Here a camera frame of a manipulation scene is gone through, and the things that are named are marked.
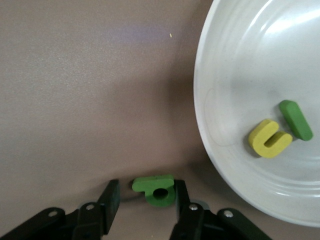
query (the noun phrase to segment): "metal screw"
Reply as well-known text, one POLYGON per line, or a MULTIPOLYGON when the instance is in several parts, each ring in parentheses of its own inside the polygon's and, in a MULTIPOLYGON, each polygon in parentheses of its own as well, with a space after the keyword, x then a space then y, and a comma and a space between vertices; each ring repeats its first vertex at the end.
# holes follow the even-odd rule
POLYGON ((197 211, 198 210, 198 206, 194 203, 189 205, 189 209, 191 209, 192 211, 197 211))
POLYGON ((225 215, 227 218, 232 218, 234 216, 234 214, 229 210, 225 210, 223 215, 225 215))
POLYGON ((54 210, 54 211, 49 212, 48 216, 51 218, 57 214, 58 214, 58 212, 56 210, 54 210))
POLYGON ((95 205, 90 204, 90 205, 86 206, 85 209, 91 210, 91 209, 93 209, 94 207, 95 207, 95 205))

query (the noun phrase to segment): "yellow foam letter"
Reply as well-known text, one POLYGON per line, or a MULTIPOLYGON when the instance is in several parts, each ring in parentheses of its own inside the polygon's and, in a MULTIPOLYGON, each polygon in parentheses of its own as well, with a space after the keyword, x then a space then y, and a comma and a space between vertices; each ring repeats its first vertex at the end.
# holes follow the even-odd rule
POLYGON ((278 131, 279 124, 265 119, 250 133, 248 141, 254 151, 264 158, 274 158, 292 142, 292 136, 278 131))

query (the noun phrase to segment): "green foam piece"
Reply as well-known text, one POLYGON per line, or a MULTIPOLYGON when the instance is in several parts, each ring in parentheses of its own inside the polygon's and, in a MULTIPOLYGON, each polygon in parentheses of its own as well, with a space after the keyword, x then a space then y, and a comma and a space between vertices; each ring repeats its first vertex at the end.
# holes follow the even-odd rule
POLYGON ((145 200, 156 207, 167 207, 176 199, 175 180, 171 174, 138 177, 133 181, 132 190, 144 192, 145 200))
POLYGON ((312 139, 312 130, 295 101, 283 100, 279 103, 279 108, 294 136, 303 141, 312 139))

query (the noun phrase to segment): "green block with hole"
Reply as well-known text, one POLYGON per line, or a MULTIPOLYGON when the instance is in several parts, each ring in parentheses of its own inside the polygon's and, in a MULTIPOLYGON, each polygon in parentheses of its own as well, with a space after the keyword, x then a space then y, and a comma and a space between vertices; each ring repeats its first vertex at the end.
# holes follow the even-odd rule
POLYGON ((171 174, 138 177, 133 181, 132 190, 144 192, 145 200, 156 207, 167 207, 176 198, 175 180, 171 174))

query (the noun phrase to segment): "brown table surface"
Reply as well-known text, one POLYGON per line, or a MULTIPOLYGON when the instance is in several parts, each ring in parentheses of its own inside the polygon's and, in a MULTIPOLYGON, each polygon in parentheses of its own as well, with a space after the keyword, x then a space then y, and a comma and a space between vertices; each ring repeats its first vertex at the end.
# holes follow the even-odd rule
POLYGON ((193 73, 211 3, 0 1, 0 235, 47 207, 69 213, 119 178, 105 239, 168 239, 175 207, 148 205, 129 183, 173 174, 192 199, 237 208, 275 240, 320 239, 250 206, 206 155, 193 73))

